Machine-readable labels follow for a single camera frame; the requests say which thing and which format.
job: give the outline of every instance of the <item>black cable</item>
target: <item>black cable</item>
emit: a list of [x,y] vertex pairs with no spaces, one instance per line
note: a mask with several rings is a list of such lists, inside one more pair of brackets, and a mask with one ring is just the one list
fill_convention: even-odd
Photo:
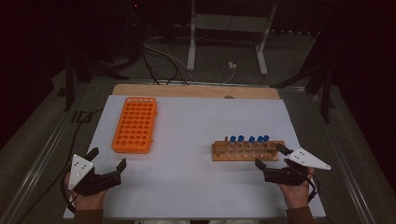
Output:
[[312,181],[310,179],[306,178],[306,181],[312,187],[312,191],[308,195],[308,202],[310,203],[311,200],[315,197],[315,195],[317,195],[318,192],[317,192],[317,188],[315,187],[314,183],[312,183]]
[[327,216],[326,216],[326,218],[332,224],[332,220],[329,217],[327,217]]
[[73,203],[76,200],[76,198],[78,198],[78,196],[79,194],[70,203]]
[[67,194],[66,194],[66,186],[64,185],[64,179],[65,179],[65,177],[66,177],[66,174],[70,171],[70,165],[71,163],[69,162],[68,164],[67,164],[67,166],[62,170],[62,178],[61,178],[61,193],[62,193],[62,196],[64,197],[64,201],[66,202],[66,204],[67,204],[67,209],[69,209],[70,210],[70,212],[72,212],[73,214],[76,212],[76,208],[75,208],[75,206],[73,205],[73,201],[72,202],[70,202],[69,201],[69,197],[67,196]]
[[[179,75],[179,77],[180,77],[180,82],[181,82],[183,85],[189,85],[189,84],[187,83],[187,81],[183,78],[183,76],[181,75],[180,70],[178,69],[176,63],[171,59],[171,57],[169,57],[168,55],[166,55],[166,54],[164,54],[164,53],[162,53],[162,52],[160,52],[160,51],[154,50],[154,49],[144,48],[144,47],[143,47],[143,50],[144,50],[145,53],[147,53],[147,54],[149,54],[149,55],[152,55],[152,56],[155,56],[155,57],[160,57],[160,58],[165,59],[166,61],[168,61],[169,63],[171,63],[171,64],[175,67],[176,73],[175,73],[174,76],[172,76],[171,78],[168,79],[166,85],[168,85],[173,79],[175,79],[175,78],[177,77],[177,75]],[[148,53],[147,50],[152,51],[152,52],[157,53],[157,54]]]
[[[92,114],[97,113],[97,112],[100,112],[100,111],[102,111],[102,110],[103,110],[103,109],[95,110],[95,111],[93,111],[93,112],[86,112],[86,113],[89,113],[89,114],[83,119],[83,121],[89,119],[89,117],[90,117]],[[44,198],[44,196],[50,191],[50,189],[51,189],[51,188],[55,185],[55,183],[58,181],[59,177],[64,173],[64,169],[65,169],[65,168],[67,167],[67,165],[69,164],[69,159],[70,159],[71,154],[72,154],[72,152],[73,152],[73,147],[74,147],[74,144],[75,144],[75,142],[76,142],[76,137],[77,137],[78,130],[79,130],[79,128],[81,127],[82,124],[83,124],[83,122],[79,123],[78,126],[77,126],[77,128],[76,128],[76,130],[75,130],[75,133],[74,133],[73,139],[72,139],[72,143],[71,143],[70,148],[69,148],[69,154],[68,154],[68,156],[67,156],[67,161],[66,161],[65,165],[63,166],[62,171],[61,171],[59,174],[56,175],[55,179],[54,179],[54,180],[49,184],[49,186],[44,190],[44,193],[41,194],[40,197],[38,197],[38,199],[29,207],[29,209],[25,212],[25,214],[23,214],[23,215],[21,216],[21,218],[20,218],[20,219],[18,220],[18,222],[17,222],[18,224],[20,224],[20,223],[23,222],[23,220],[27,217],[27,215],[29,215],[29,213],[35,208],[35,206]]]
[[308,172],[310,175],[312,175],[312,178],[314,179],[314,181],[315,181],[315,184],[317,185],[317,193],[319,193],[319,191],[320,191],[320,183],[319,183],[319,180],[317,179],[317,177],[314,175],[314,174],[312,174],[312,173],[310,173],[310,172]]
[[146,58],[146,55],[145,55],[144,51],[142,53],[142,58],[143,58],[144,64],[146,65],[146,67],[148,69],[149,74],[151,75],[151,78],[152,78],[153,82],[157,83],[157,85],[160,85],[160,83],[158,82],[157,78],[154,76],[155,72],[152,70],[151,65],[149,65],[149,62],[148,62],[148,60]]
[[[148,53],[148,52],[146,52],[146,51],[144,51],[144,50],[143,50],[143,52],[146,53],[146,54],[148,54],[148,55],[151,55],[151,56],[160,57],[160,58],[163,58],[163,59],[165,59],[165,60],[168,60],[167,58],[162,57],[162,56],[160,56],[160,55]],[[177,69],[176,73],[175,73],[171,78],[161,76],[160,74],[154,72],[154,70],[152,70],[152,72],[153,72],[156,76],[158,76],[158,77],[162,77],[162,78],[168,79],[168,82],[166,83],[166,85],[168,85],[169,82],[172,81],[172,80],[178,75],[178,69]]]

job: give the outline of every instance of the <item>wooden board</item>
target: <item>wooden board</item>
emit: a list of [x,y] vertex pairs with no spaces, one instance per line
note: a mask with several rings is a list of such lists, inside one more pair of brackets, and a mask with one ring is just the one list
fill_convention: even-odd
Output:
[[212,144],[213,161],[278,161],[276,144],[285,146],[283,141],[268,141],[249,143],[248,141],[234,142],[216,141]]
[[256,87],[218,87],[218,86],[175,86],[175,85],[143,85],[119,84],[114,88],[113,95],[134,96],[167,96],[167,97],[204,97],[235,99],[269,99],[278,100],[279,94],[273,88]]

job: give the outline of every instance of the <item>white plastic part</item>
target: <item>white plastic part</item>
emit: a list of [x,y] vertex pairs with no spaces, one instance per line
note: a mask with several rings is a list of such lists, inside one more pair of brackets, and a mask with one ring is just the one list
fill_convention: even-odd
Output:
[[68,188],[73,189],[92,168],[92,162],[75,154],[73,156]]
[[234,63],[234,62],[228,62],[228,67],[229,67],[229,68],[236,68],[236,63]]
[[256,46],[256,54],[257,54],[257,62],[260,68],[260,74],[265,76],[268,74],[268,69],[267,69],[267,65],[265,64],[264,55],[262,54],[262,51],[260,51],[260,46],[258,45]]
[[290,155],[289,155],[289,160],[297,162],[298,164],[302,166],[307,166],[307,167],[313,167],[313,168],[319,168],[323,170],[330,170],[332,167],[325,162],[321,161],[302,147],[294,150]]

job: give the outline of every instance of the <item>table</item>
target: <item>table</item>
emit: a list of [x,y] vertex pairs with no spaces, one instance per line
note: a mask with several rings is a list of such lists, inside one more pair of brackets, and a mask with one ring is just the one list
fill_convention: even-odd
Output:
[[[149,154],[118,154],[111,148],[126,95],[157,99],[158,115]],[[263,219],[285,216],[286,205],[278,186],[264,182],[254,162],[213,162],[211,144],[223,139],[224,134],[269,134],[273,140],[282,139],[287,147],[297,148],[298,140],[288,116],[274,89],[118,85],[107,100],[90,146],[100,150],[93,160],[97,174],[114,171],[122,158],[127,160],[121,175],[122,184],[106,196],[105,217]],[[279,161],[267,164],[282,168],[286,165],[283,158],[280,155]],[[319,196],[310,205],[315,217],[325,216]],[[65,218],[72,216],[67,210],[64,213]]]

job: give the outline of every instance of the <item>orange test tube rack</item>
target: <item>orange test tube rack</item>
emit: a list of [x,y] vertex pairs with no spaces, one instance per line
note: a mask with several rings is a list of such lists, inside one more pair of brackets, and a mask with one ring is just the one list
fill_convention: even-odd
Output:
[[157,101],[153,97],[127,97],[112,147],[119,153],[149,153]]

